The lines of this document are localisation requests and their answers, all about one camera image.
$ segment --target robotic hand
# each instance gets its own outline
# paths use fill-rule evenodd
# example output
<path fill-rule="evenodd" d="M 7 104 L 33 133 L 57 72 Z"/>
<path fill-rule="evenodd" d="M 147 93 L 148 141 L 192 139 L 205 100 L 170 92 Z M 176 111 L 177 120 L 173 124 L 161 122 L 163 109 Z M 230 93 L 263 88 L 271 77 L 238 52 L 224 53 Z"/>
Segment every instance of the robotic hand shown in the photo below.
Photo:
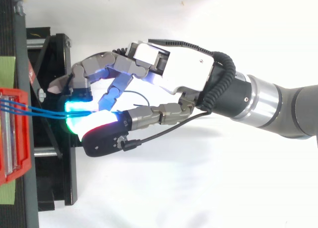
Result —
<path fill-rule="evenodd" d="M 140 106 L 114 116 L 108 111 L 133 77 L 158 85 L 170 94 L 181 92 L 179 102 Z M 70 101 L 89 103 L 90 84 L 101 78 L 114 81 L 98 102 L 99 112 L 87 116 L 85 124 L 77 125 L 85 127 L 78 135 L 88 156 L 134 149 L 212 112 L 288 138 L 317 135 L 318 85 L 285 89 L 236 72 L 226 54 L 185 42 L 149 40 L 131 43 L 127 50 L 93 55 L 74 64 L 70 76 L 51 82 L 48 91 L 69 93 Z M 205 112 L 190 117 L 194 107 Z M 156 123 L 179 124 L 147 139 L 127 140 L 129 131 Z"/>

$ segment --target black robot arm segment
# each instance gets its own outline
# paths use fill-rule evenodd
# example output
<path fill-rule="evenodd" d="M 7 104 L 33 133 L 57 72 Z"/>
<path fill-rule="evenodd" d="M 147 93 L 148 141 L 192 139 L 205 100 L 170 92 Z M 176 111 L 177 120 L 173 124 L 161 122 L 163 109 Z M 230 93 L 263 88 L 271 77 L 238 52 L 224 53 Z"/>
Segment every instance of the black robot arm segment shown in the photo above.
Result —
<path fill-rule="evenodd" d="M 205 90 L 213 87 L 223 73 L 222 65 L 215 63 Z M 286 89 L 237 72 L 213 112 L 288 138 L 315 136 L 318 132 L 317 91 L 318 85 Z"/>

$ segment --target screw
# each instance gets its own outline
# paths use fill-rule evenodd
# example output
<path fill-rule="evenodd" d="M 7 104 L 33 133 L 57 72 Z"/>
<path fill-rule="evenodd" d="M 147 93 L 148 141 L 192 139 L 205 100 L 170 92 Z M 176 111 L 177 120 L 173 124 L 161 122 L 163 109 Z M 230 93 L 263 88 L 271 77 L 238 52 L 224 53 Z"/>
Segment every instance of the screw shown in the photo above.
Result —
<path fill-rule="evenodd" d="M 14 11 L 15 13 L 19 14 L 20 16 L 24 16 L 24 11 L 23 11 L 23 2 L 19 1 L 18 3 L 16 3 L 15 7 L 14 7 Z"/>
<path fill-rule="evenodd" d="M 71 46 L 72 46 L 72 41 L 71 41 L 71 39 L 67 39 L 66 41 L 65 41 L 65 45 L 68 47 L 68 48 L 70 48 Z"/>
<path fill-rule="evenodd" d="M 44 101 L 44 99 L 46 98 L 46 93 L 44 92 L 44 90 L 41 88 L 38 91 L 38 98 L 39 101 L 42 103 Z"/>

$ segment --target black wire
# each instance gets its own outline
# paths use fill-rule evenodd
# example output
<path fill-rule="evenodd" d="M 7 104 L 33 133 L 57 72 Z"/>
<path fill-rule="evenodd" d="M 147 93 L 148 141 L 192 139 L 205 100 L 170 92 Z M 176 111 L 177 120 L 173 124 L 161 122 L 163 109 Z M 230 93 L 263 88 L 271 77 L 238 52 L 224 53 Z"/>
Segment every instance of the black wire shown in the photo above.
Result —
<path fill-rule="evenodd" d="M 126 91 L 124 91 L 124 92 L 130 92 L 130 93 L 135 93 L 135 94 L 137 94 L 137 95 L 140 95 L 141 97 L 143 97 L 143 98 L 146 100 L 147 105 L 150 106 L 150 103 L 149 103 L 148 99 L 147 99 L 144 95 L 142 95 L 141 93 L 139 93 L 139 92 L 137 92 L 137 91 L 133 91 L 133 90 L 126 90 Z"/>
<path fill-rule="evenodd" d="M 209 113 L 209 112 L 204 112 L 204 113 L 201 113 L 201 114 L 194 115 L 194 116 L 192 116 L 192 117 L 190 117 L 190 118 L 188 118 L 188 119 L 186 119 L 186 120 L 180 122 L 179 124 L 177 124 L 177 125 L 175 125 L 175 126 L 172 126 L 171 128 L 169 128 L 169 129 L 167 129 L 167 130 L 165 130 L 165 131 L 162 131 L 162 132 L 160 132 L 160 133 L 158 133 L 158 134 L 156 134 L 156 135 L 152 135 L 152 136 L 150 136 L 150 137 L 148 137 L 148 138 L 145 138 L 145 139 L 141 140 L 141 141 L 140 141 L 140 144 L 143 144 L 143 143 L 148 142 L 148 141 L 150 141 L 150 140 L 156 139 L 156 138 L 158 138 L 158 137 L 160 137 L 160 136 L 162 136 L 162 135 L 165 135 L 165 134 L 167 134 L 167 133 L 169 133 L 169 132 L 171 132 L 171 131 L 173 131 L 173 130 L 179 128 L 179 127 L 181 127 L 182 125 L 184 125 L 184 124 L 190 122 L 191 120 L 194 120 L 194 119 L 197 119 L 197 118 L 199 118 L 199 117 L 206 116 L 206 115 L 210 115 L 210 113 Z"/>
<path fill-rule="evenodd" d="M 71 74 L 69 75 L 69 77 L 68 77 L 68 79 L 67 79 L 67 81 L 66 81 L 66 83 L 65 83 L 65 86 L 64 86 L 64 88 L 63 88 L 63 90 L 62 90 L 62 94 L 68 94 L 68 93 L 69 93 L 69 92 L 68 92 L 69 84 L 70 84 L 70 82 L 71 82 L 73 76 L 74 76 L 73 73 L 71 73 Z"/>

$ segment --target black cable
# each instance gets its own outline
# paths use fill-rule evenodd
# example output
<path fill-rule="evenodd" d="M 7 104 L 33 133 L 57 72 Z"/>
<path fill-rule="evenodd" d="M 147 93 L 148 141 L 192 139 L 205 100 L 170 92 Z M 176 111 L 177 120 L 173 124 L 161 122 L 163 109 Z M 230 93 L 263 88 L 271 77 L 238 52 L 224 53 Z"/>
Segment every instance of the black cable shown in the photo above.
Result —
<path fill-rule="evenodd" d="M 73 78 L 73 73 L 71 73 L 70 75 L 69 75 L 69 77 L 68 77 L 68 79 L 67 79 L 67 81 L 66 81 L 66 83 L 65 83 L 65 86 L 64 86 L 64 88 L 63 88 L 63 90 L 62 90 L 62 94 L 68 94 L 69 93 L 69 84 L 70 84 L 70 82 L 71 82 L 71 80 L 72 80 L 72 78 Z"/>
<path fill-rule="evenodd" d="M 212 57 L 214 58 L 215 62 L 222 64 L 226 71 L 221 77 L 220 81 L 203 97 L 200 109 L 207 111 L 210 114 L 212 113 L 217 100 L 230 87 L 236 73 L 233 60 L 228 55 L 221 52 L 213 52 Z"/>
<path fill-rule="evenodd" d="M 210 113 L 209 112 L 204 112 L 204 113 L 192 116 L 192 117 L 180 122 L 179 124 L 177 124 L 175 126 L 172 126 L 171 128 L 169 128 L 167 130 L 164 130 L 164 131 L 162 131 L 162 132 L 160 132 L 158 134 L 152 135 L 152 136 L 150 136 L 148 138 L 145 138 L 143 140 L 130 140 L 130 141 L 126 141 L 126 142 L 122 141 L 121 146 L 123 148 L 123 151 L 128 151 L 128 150 L 135 149 L 137 146 L 140 146 L 140 145 L 142 145 L 145 142 L 148 142 L 150 140 L 154 140 L 154 139 L 156 139 L 156 138 L 158 138 L 158 137 L 160 137 L 162 135 L 165 135 L 165 134 L 167 134 L 167 133 L 169 133 L 169 132 L 171 132 L 171 131 L 179 128 L 179 127 L 181 127 L 182 125 L 190 122 L 191 120 L 194 120 L 194 119 L 197 119 L 199 117 L 206 116 L 206 115 L 210 115 Z"/>
<path fill-rule="evenodd" d="M 160 133 L 158 133 L 156 135 L 152 135 L 152 136 L 150 136 L 148 138 L 145 138 L 145 139 L 141 140 L 141 143 L 143 144 L 143 143 L 148 142 L 150 140 L 156 139 L 156 138 L 158 138 L 158 137 L 160 137 L 162 135 L 165 135 L 165 134 L 167 134 L 167 133 L 169 133 L 169 132 L 171 132 L 171 131 L 179 128 L 179 127 L 181 127 L 182 125 L 184 125 L 184 124 L 186 124 L 186 123 L 188 123 L 188 122 L 190 122 L 190 121 L 192 121 L 194 119 L 197 119 L 197 118 L 205 116 L 205 115 L 209 115 L 209 113 L 208 112 L 204 112 L 204 113 L 201 113 L 201 114 L 194 115 L 194 116 L 192 116 L 192 117 L 190 117 L 188 119 L 185 119 L 184 121 L 180 122 L 179 124 L 177 124 L 175 126 L 172 126 L 171 128 L 169 128 L 167 130 L 164 130 L 164 131 L 162 131 L 162 132 L 160 132 Z"/>
<path fill-rule="evenodd" d="M 135 94 L 137 94 L 137 95 L 140 95 L 141 97 L 143 97 L 143 98 L 146 100 L 147 105 L 150 106 L 150 103 L 149 103 L 148 99 L 147 99 L 144 95 L 142 95 L 141 93 L 136 92 L 136 91 L 133 91 L 133 90 L 126 90 L 126 91 L 124 91 L 124 92 L 130 92 L 130 93 L 135 93 Z"/>
<path fill-rule="evenodd" d="M 125 55 L 126 55 L 126 52 L 127 52 L 127 48 L 114 49 L 112 52 L 113 52 L 113 53 L 117 53 L 117 54 L 119 54 L 119 55 L 121 55 L 121 56 L 125 56 Z"/>

